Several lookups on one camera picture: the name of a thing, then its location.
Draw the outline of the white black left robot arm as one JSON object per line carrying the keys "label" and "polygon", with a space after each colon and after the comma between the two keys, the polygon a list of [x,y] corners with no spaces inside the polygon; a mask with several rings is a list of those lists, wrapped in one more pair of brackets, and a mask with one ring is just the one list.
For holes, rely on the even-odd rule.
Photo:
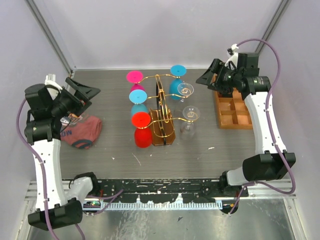
{"label": "white black left robot arm", "polygon": [[100,93],[100,89],[69,77],[65,82],[74,89],[73,93],[49,79],[24,91],[30,109],[20,137],[33,154],[37,185],[35,211],[27,219],[32,227],[44,231],[79,224],[83,219],[85,198],[95,198],[100,193],[93,172],[77,175],[68,191],[63,187],[61,119],[69,114],[79,116],[91,106],[91,99]]}

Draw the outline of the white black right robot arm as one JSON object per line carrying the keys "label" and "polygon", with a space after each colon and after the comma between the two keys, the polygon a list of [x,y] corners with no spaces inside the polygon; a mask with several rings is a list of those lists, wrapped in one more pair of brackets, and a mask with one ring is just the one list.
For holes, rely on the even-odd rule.
{"label": "white black right robot arm", "polygon": [[293,176],[291,168],[296,155],[287,151],[280,136],[272,104],[272,85],[267,76],[260,75],[256,53],[234,53],[227,62],[215,58],[196,83],[223,95],[237,90],[253,127],[255,155],[245,159],[241,167],[222,173],[219,191],[223,196],[231,197],[237,186],[267,186],[269,181]]}

